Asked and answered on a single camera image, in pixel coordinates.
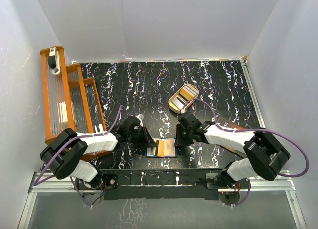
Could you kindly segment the gold VIP card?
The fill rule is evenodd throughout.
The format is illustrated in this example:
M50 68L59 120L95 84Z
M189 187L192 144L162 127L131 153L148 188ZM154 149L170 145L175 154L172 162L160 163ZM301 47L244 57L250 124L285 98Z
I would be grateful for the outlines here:
M174 139L165 139L164 142L164 156L175 157Z

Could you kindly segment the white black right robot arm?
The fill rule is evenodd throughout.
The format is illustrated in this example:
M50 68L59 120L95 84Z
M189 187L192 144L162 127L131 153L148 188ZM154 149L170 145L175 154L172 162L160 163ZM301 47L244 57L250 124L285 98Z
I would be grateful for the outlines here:
M178 116L175 146L189 146L194 142L220 145L245 153L246 158L230 162L213 178L203 183L232 188L239 181L260 176L273 181L290 159L290 153L270 132L239 131L220 124L200 122L191 112Z

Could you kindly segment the blue credit card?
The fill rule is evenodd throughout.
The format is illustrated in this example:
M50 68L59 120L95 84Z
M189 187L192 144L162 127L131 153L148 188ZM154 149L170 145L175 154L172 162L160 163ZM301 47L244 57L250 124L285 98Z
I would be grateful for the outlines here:
M147 148L146 157L165 158L176 157L175 139L153 138L156 146Z

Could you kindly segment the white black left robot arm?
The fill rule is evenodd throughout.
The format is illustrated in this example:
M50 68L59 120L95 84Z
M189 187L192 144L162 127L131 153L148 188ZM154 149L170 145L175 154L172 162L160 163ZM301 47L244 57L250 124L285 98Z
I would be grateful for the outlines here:
M102 133L84 134L66 128L42 150L40 159L58 180L73 177L96 189L102 185L102 173L82 157L101 151L111 152L125 142L142 149L157 145L142 117L129 116L122 124L113 125L109 131Z

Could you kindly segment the white magnetic stripe card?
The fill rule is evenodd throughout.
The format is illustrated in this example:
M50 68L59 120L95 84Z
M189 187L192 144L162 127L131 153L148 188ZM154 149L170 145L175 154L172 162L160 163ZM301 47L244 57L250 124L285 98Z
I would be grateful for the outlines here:
M182 99L176 97L174 100L172 100L172 104L175 105L176 108L182 109L184 107L186 102L184 102Z

